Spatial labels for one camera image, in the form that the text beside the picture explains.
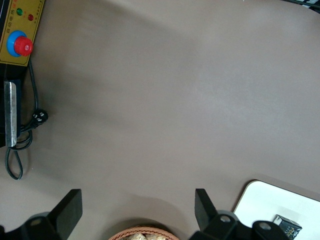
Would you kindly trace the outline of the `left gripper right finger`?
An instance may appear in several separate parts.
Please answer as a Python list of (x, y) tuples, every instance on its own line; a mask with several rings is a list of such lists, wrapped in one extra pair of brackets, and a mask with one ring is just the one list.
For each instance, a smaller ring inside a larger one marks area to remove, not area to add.
[(191, 240), (249, 240), (251, 229), (231, 211), (217, 210), (203, 188), (195, 190), (194, 214), (199, 227)]

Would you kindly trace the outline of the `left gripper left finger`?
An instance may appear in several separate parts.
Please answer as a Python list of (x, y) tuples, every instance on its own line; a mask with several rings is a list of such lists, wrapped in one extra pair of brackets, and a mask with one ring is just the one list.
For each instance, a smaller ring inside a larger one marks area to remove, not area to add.
[(66, 240), (83, 215), (82, 191), (72, 189), (47, 215), (30, 218), (22, 226), (24, 240)]

